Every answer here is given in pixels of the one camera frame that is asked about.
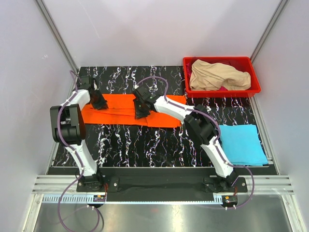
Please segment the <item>orange t shirt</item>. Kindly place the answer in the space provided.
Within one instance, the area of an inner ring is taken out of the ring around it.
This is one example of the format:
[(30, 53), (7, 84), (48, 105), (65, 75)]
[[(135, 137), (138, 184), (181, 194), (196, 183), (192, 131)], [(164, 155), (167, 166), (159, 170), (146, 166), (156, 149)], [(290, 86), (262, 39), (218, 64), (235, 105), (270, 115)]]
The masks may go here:
[(149, 116), (141, 119), (135, 118), (132, 94), (103, 94), (107, 100), (108, 109), (96, 110), (91, 104), (85, 105), (81, 110), (85, 124), (104, 125), (139, 125), (155, 128), (177, 128), (181, 121), (164, 113), (151, 112)]

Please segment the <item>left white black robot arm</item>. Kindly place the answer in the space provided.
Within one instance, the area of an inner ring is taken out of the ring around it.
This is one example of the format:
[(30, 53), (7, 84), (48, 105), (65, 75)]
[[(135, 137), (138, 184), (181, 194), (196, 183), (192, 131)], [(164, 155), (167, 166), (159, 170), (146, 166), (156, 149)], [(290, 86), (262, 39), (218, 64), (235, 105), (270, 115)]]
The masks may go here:
[(53, 140), (64, 146), (79, 168), (79, 176), (76, 177), (78, 192), (97, 192), (105, 187), (104, 177), (85, 142), (82, 110), (88, 104), (95, 110), (108, 109), (96, 79), (82, 77), (63, 104), (50, 108)]

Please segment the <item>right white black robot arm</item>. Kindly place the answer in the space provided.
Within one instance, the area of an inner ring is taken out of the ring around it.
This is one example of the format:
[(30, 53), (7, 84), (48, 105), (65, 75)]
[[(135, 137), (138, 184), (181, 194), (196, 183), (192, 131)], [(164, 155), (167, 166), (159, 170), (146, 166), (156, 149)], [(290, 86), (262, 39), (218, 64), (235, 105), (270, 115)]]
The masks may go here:
[(133, 95), (137, 119), (148, 117), (153, 111), (171, 116), (185, 125), (190, 140), (206, 152), (215, 168), (217, 177), (206, 180), (208, 191), (228, 192), (236, 187), (239, 174), (220, 145), (219, 125), (208, 115), (203, 105), (181, 104), (165, 95), (152, 94), (147, 87), (138, 85), (134, 87)]

